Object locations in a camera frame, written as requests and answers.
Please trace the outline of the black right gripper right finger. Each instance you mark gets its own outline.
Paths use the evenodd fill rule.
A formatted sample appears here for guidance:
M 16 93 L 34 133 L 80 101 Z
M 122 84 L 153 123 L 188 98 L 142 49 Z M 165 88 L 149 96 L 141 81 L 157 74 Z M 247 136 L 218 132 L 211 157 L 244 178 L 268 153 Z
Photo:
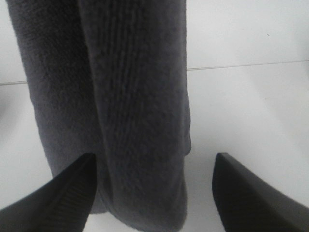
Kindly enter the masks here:
M 307 232 L 309 209 L 218 153 L 212 193 L 226 232 Z

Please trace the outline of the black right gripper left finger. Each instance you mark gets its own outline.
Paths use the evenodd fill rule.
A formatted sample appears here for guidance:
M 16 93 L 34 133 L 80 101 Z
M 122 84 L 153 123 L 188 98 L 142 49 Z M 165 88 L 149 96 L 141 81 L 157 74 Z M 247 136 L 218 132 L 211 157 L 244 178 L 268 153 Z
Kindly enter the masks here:
M 2 232 L 81 232 L 97 192 L 94 154 L 83 154 L 50 182 L 0 211 Z

